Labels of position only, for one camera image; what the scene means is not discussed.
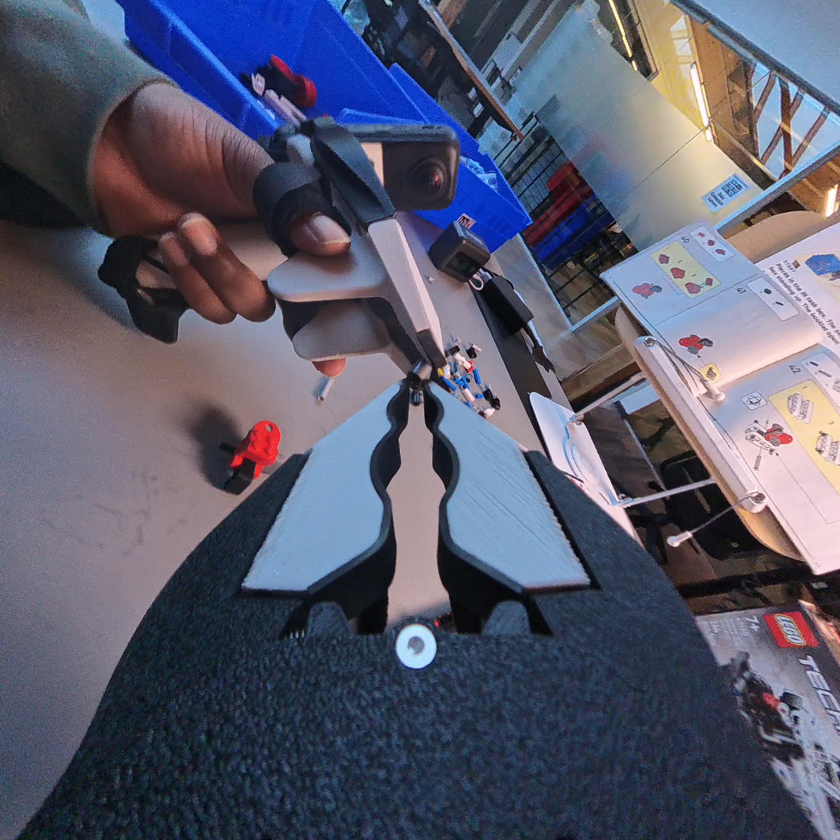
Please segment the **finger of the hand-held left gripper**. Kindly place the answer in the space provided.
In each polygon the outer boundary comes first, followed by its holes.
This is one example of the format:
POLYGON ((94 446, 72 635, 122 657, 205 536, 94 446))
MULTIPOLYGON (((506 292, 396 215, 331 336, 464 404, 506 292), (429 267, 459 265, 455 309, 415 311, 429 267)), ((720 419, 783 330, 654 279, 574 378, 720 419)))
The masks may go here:
POLYGON ((402 329, 433 369, 442 368, 446 358, 438 314, 399 222, 391 217, 373 223, 371 242, 392 282, 389 301, 402 329))

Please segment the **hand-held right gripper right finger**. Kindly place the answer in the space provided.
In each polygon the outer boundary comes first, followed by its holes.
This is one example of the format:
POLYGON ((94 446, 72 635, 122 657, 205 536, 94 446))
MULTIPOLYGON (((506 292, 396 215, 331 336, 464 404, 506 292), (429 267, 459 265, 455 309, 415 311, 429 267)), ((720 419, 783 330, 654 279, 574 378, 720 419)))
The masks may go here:
POLYGON ((450 601, 493 607, 589 587, 520 445, 436 384, 424 410, 444 483, 437 567, 450 601))

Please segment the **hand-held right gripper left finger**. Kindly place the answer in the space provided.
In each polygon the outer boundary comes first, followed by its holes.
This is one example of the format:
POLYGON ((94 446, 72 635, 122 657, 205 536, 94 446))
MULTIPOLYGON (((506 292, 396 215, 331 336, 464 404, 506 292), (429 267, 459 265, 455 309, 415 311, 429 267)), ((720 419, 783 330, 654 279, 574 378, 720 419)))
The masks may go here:
POLYGON ((342 607, 385 597, 396 566, 387 487, 402 463, 408 393, 394 384, 309 450, 245 591, 342 607))

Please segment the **red toy brick piece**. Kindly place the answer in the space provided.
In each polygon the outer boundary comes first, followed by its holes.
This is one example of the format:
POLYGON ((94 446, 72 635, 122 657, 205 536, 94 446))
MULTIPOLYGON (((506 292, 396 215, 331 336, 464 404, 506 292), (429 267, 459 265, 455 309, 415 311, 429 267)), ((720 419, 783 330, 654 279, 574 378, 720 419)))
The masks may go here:
POLYGON ((276 423, 259 421, 236 446, 220 444, 219 448, 230 455, 227 467, 231 470, 223 490, 238 495, 249 487, 264 469, 277 461, 280 440, 281 432, 276 423))

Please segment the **pile of small toy bricks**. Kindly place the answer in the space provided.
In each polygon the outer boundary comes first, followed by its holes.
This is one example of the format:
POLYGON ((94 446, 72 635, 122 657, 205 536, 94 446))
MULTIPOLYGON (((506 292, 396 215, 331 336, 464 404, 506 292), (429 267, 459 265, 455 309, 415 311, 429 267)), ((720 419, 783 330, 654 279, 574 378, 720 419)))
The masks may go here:
POLYGON ((501 409, 501 400, 482 381, 477 360, 482 350, 472 342, 450 340, 444 348, 445 363, 437 368, 442 386, 480 417, 489 419, 501 409))

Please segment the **grey desk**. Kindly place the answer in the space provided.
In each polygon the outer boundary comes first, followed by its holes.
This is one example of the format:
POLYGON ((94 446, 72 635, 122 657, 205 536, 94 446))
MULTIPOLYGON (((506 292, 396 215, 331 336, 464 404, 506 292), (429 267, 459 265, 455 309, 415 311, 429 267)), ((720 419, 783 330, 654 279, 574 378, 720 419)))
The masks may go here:
POLYGON ((123 651, 184 558, 247 498, 224 454, 260 419, 280 458, 397 382, 354 359, 326 401, 280 315, 138 332, 88 229, 2 225, 2 838, 52 791, 123 651))

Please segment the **person's left hand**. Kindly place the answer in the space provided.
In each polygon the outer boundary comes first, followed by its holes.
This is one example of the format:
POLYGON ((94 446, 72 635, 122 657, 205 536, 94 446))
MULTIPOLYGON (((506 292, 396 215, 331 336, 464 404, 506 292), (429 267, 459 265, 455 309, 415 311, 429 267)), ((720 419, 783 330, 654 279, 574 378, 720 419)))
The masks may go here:
POLYGON ((153 83, 108 119, 92 185, 106 231, 159 240, 187 303, 208 321, 264 322, 276 309, 214 221, 256 217, 257 176, 273 160, 255 141, 184 91, 153 83))

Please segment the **black device with green screen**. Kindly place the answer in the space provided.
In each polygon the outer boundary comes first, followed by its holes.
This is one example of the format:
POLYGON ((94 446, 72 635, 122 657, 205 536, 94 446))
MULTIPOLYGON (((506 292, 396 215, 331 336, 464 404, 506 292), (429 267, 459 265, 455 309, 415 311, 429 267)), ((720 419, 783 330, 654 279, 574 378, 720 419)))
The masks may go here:
POLYGON ((443 229, 427 254, 437 269, 461 282, 470 282, 490 259, 485 241, 457 220, 443 229))

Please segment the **black power adapter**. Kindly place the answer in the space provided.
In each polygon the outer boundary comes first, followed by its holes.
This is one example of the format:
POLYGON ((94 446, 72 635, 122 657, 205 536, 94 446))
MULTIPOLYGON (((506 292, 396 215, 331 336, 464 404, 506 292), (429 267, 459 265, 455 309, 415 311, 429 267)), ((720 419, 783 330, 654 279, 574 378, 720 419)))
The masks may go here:
POLYGON ((512 332, 524 331, 532 343, 532 356, 546 371, 555 372, 553 363, 545 353, 533 322, 533 314, 514 286, 504 276, 480 269, 474 277, 483 285, 479 293, 490 309, 512 332))

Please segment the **red black toy figure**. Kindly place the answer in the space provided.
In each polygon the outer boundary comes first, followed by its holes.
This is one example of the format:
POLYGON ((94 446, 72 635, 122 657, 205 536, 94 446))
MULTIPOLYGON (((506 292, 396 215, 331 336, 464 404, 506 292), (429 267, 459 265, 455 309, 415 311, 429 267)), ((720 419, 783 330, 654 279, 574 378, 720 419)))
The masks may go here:
POLYGON ((289 68, 276 55, 250 73, 240 75, 240 80, 255 95, 264 97, 271 90, 285 98, 299 110, 311 109, 317 104, 318 90, 314 81, 289 68))

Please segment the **stack of coloured crates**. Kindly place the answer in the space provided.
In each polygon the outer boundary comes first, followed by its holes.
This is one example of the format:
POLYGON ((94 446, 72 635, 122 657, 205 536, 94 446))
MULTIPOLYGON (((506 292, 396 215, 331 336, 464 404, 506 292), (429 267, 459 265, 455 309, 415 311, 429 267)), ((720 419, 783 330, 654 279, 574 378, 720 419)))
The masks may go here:
POLYGON ((570 161, 551 175, 548 197, 521 236, 547 270, 556 270, 615 223, 613 215, 570 161))

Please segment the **instruction booklet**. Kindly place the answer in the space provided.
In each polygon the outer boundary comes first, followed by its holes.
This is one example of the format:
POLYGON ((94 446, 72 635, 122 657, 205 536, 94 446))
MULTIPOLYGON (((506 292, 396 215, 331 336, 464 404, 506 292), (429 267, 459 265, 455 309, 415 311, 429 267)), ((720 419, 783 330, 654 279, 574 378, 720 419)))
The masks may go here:
POLYGON ((838 359, 814 305, 696 222, 602 274, 633 343, 749 511, 807 537, 838 524, 838 359))

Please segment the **toy set cardboard box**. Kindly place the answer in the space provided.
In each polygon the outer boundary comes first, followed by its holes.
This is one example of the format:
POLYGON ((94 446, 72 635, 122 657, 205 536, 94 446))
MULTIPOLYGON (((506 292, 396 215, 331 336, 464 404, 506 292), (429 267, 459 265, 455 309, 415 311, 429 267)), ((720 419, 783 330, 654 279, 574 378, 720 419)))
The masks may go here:
POLYGON ((696 616, 759 750, 822 838, 839 838, 838 621, 805 601, 696 616))

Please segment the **white wall sign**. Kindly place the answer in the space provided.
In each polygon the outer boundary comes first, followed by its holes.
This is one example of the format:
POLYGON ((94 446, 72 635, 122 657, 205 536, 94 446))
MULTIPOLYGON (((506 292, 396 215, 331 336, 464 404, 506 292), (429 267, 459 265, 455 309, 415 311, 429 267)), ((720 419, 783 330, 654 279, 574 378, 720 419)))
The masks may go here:
POLYGON ((708 192, 701 200, 711 214, 720 212, 730 204, 741 205, 751 196, 762 192, 761 188, 743 173, 733 173, 723 182, 719 183, 708 192))

